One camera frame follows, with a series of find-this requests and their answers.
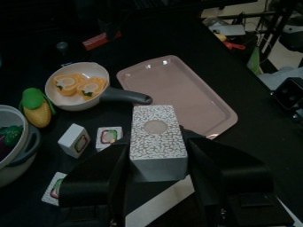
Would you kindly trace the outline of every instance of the frying pan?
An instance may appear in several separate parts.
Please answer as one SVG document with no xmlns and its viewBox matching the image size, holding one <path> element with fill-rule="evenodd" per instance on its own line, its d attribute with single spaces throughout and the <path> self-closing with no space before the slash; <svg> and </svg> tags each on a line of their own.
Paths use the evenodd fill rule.
<svg viewBox="0 0 303 227">
<path fill-rule="evenodd" d="M 92 99 L 85 100 L 77 93 L 72 96 L 63 96 L 52 82 L 57 75 L 83 74 L 87 78 L 97 76 L 107 81 L 103 92 Z M 79 62 L 61 67 L 48 78 L 45 94 L 51 102 L 60 109 L 67 111 L 81 111 L 93 107 L 100 101 L 127 101 L 133 104 L 148 105 L 152 98 L 139 92 L 115 89 L 109 86 L 109 73 L 107 69 L 95 62 Z"/>
</svg>

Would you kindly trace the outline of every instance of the pink tray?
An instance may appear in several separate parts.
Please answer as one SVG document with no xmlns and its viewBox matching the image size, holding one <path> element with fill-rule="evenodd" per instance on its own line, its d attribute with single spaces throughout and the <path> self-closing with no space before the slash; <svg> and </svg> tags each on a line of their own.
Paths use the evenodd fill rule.
<svg viewBox="0 0 303 227">
<path fill-rule="evenodd" d="M 237 121 L 235 111 L 176 56 L 147 60 L 119 71 L 123 89 L 152 97 L 152 105 L 172 105 L 177 122 L 213 139 Z"/>
</svg>

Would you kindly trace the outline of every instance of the white tissue box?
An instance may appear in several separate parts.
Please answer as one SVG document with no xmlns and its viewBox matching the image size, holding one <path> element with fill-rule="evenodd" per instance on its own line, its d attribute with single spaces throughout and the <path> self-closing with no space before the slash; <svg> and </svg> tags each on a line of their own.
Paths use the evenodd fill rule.
<svg viewBox="0 0 303 227">
<path fill-rule="evenodd" d="M 79 158 L 89 144 L 89 134 L 77 124 L 72 124 L 57 141 L 65 154 Z"/>
<path fill-rule="evenodd" d="M 135 181 L 184 179 L 187 160 L 172 106 L 135 106 L 131 126 L 131 170 Z"/>
</svg>

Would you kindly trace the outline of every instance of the green object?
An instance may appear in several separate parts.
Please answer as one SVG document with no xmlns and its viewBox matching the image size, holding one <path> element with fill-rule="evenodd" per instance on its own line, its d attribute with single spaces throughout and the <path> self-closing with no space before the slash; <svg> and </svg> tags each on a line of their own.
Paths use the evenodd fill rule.
<svg viewBox="0 0 303 227">
<path fill-rule="evenodd" d="M 49 99 L 47 98 L 47 96 L 41 92 L 41 90 L 36 89 L 36 88 L 29 88 L 29 89 L 24 90 L 23 99 L 21 99 L 21 102 L 20 102 L 20 105 L 19 105 L 20 111 L 23 111 L 23 106 L 29 110 L 37 109 L 43 105 L 44 99 L 48 102 L 52 114 L 55 114 L 56 111 L 55 111 L 55 108 L 52 106 Z"/>
<path fill-rule="evenodd" d="M 247 63 L 247 67 L 250 68 L 255 75 L 260 74 L 259 65 L 260 65 L 259 47 L 256 46 Z"/>
<path fill-rule="evenodd" d="M 0 130 L 0 136 L 5 136 L 5 145 L 15 146 L 21 135 L 23 135 L 24 127 L 12 125 Z"/>
</svg>

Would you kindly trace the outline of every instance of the white strip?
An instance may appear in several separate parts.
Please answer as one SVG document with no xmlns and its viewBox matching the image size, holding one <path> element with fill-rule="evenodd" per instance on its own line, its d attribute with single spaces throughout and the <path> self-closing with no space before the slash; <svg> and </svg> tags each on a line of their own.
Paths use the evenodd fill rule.
<svg viewBox="0 0 303 227">
<path fill-rule="evenodd" d="M 291 218 L 294 219 L 295 223 L 294 226 L 296 227 L 303 227 L 303 223 L 299 221 L 299 219 L 296 218 L 296 216 L 294 215 L 294 213 L 290 211 L 290 209 L 287 208 L 286 204 L 282 202 L 282 200 L 279 201 L 280 204 L 283 205 L 286 211 L 288 212 Z"/>
<path fill-rule="evenodd" d="M 193 193 L 193 184 L 189 175 L 173 184 L 165 191 L 147 201 L 125 217 L 125 227 L 147 226 L 179 202 Z"/>
</svg>

